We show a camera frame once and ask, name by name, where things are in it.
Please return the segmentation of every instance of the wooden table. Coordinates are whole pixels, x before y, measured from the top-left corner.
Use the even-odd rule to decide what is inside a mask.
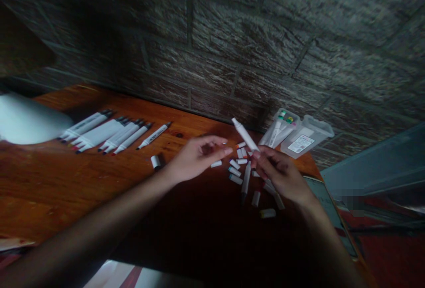
[[[232,125],[92,85],[75,85],[35,100],[77,119],[110,108],[117,116],[154,122],[150,132],[173,122],[151,145],[136,151],[140,138],[115,157],[95,149],[76,155],[58,141],[29,146],[0,142],[0,234],[37,243],[153,174],[152,155],[162,153],[169,162],[188,139],[202,134],[226,137],[229,146],[241,142]],[[261,138],[250,134],[256,142]],[[321,179],[309,153],[294,162],[303,174]],[[228,179],[227,169],[224,161],[175,187],[113,258],[203,280],[275,280],[279,275],[285,281],[283,273],[302,277],[308,245],[292,203],[284,201],[287,209],[277,218],[261,220],[259,209],[275,203],[263,195],[259,209],[250,205],[260,179],[251,178],[241,207],[240,186]],[[363,259],[357,266],[370,277]]]

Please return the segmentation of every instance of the smartphone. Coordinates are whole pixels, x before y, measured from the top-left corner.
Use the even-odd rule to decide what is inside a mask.
[[[343,223],[341,216],[338,213],[338,210],[328,192],[328,189],[326,188],[326,185],[321,180],[315,179],[313,177],[303,177],[328,214],[329,219],[335,227],[335,230],[341,238],[341,241],[347,249],[348,253],[354,260],[356,260],[358,258],[357,250],[352,243],[351,237],[348,235],[345,224]]]

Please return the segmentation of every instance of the clear plastic box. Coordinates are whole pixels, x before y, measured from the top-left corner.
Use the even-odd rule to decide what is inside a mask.
[[[283,120],[279,120],[278,117],[281,114],[281,112],[285,112],[285,116]],[[271,138],[274,134],[274,129],[276,127],[276,123],[280,121],[280,128],[278,129],[279,132],[276,133],[276,136],[274,138],[273,144],[271,144]],[[273,123],[265,133],[265,135],[261,138],[258,145],[266,145],[271,148],[277,147],[291,132],[296,130],[301,125],[301,119],[298,115],[295,113],[292,113],[291,111],[285,110],[283,108],[280,108],[273,117]]]
[[[323,140],[334,136],[335,133],[328,123],[305,115],[301,125],[283,140],[280,150],[293,158],[298,158]]]

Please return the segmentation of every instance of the sticker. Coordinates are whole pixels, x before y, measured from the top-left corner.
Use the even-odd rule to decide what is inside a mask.
[[[295,142],[288,147],[288,149],[294,151],[295,153],[300,153],[312,143],[314,143],[314,140],[312,138],[309,138],[306,135],[300,135],[300,137],[296,139]]]

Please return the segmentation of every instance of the brick wall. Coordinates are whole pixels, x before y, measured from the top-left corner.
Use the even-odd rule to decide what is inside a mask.
[[[336,131],[331,166],[425,119],[425,0],[1,0],[58,56],[3,80],[82,81],[265,130],[279,107]]]

